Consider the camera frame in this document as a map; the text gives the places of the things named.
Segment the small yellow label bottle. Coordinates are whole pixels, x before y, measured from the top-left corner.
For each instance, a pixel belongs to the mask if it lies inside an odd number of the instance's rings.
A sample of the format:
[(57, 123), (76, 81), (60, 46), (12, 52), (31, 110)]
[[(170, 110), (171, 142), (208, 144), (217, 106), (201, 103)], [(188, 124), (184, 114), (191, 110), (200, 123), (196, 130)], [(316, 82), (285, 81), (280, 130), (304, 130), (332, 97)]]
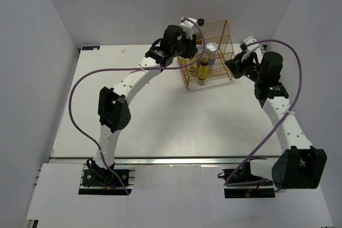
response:
[(205, 80), (208, 72), (208, 54), (204, 53), (198, 68), (198, 78), (200, 80)]
[(189, 72), (195, 72), (197, 70), (196, 57), (188, 59), (187, 69), (188, 69)]

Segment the dark sauce bottle red label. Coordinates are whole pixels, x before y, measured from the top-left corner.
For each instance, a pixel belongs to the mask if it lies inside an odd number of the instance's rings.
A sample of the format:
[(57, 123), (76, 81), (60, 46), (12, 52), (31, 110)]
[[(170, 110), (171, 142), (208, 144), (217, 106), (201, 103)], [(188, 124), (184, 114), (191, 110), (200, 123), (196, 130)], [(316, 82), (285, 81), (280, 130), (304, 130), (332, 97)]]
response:
[(203, 25), (205, 24), (204, 19), (198, 19), (197, 20), (197, 25), (198, 27), (201, 29), (201, 31), (198, 30), (198, 28), (195, 31), (195, 35), (196, 35), (196, 44), (197, 45), (201, 45), (203, 43)]

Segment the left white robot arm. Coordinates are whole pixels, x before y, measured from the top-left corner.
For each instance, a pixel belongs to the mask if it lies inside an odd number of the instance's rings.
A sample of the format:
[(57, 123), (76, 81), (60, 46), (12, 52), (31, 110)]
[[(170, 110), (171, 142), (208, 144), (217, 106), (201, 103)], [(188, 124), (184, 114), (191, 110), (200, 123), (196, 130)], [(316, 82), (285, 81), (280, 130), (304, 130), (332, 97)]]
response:
[(131, 119), (129, 104), (137, 93), (162, 68), (172, 64), (175, 57), (191, 59), (197, 53), (195, 26), (189, 21), (179, 25), (169, 25), (161, 39), (156, 40), (138, 65), (113, 88), (104, 87), (99, 93), (98, 115), (100, 121), (100, 149), (95, 157), (87, 161), (87, 167), (95, 179), (102, 185), (112, 181), (114, 152), (118, 137)]

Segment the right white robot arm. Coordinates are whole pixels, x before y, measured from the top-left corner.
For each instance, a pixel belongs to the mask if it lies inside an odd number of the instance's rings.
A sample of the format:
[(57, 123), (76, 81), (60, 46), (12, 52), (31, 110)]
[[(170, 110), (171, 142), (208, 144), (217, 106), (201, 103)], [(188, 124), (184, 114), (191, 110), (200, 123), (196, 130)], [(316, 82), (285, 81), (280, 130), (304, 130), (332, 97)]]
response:
[(323, 149), (317, 149), (305, 136), (294, 112), (289, 95), (279, 81), (283, 57), (266, 52), (260, 63), (257, 54), (243, 60), (243, 53), (225, 62), (235, 78), (245, 76), (254, 82), (254, 94), (268, 115), (281, 146), (277, 159), (252, 158), (241, 171), (242, 180), (255, 184), (260, 178), (270, 180), (277, 189), (315, 189), (321, 180), (327, 161)]

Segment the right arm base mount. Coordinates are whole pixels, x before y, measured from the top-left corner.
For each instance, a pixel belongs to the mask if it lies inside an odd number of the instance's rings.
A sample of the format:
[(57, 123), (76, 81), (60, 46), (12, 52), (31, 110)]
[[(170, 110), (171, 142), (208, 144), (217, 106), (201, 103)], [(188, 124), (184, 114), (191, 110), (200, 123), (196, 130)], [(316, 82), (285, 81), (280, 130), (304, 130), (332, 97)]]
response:
[[(239, 158), (227, 158), (217, 164), (220, 171), (217, 178), (223, 182), (239, 165)], [(227, 185), (223, 186), (226, 199), (271, 199), (276, 196), (274, 183), (251, 172), (251, 162), (241, 167)]]

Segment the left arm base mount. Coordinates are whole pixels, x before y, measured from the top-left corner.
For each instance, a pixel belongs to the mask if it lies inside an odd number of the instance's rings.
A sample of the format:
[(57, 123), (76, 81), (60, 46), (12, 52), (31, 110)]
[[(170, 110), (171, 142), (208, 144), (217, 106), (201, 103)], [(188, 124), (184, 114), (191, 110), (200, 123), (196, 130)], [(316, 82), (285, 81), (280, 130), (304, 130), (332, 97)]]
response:
[(96, 165), (93, 159), (86, 161), (83, 169), (79, 195), (128, 196), (134, 185), (135, 171), (115, 169), (118, 176), (106, 168)]

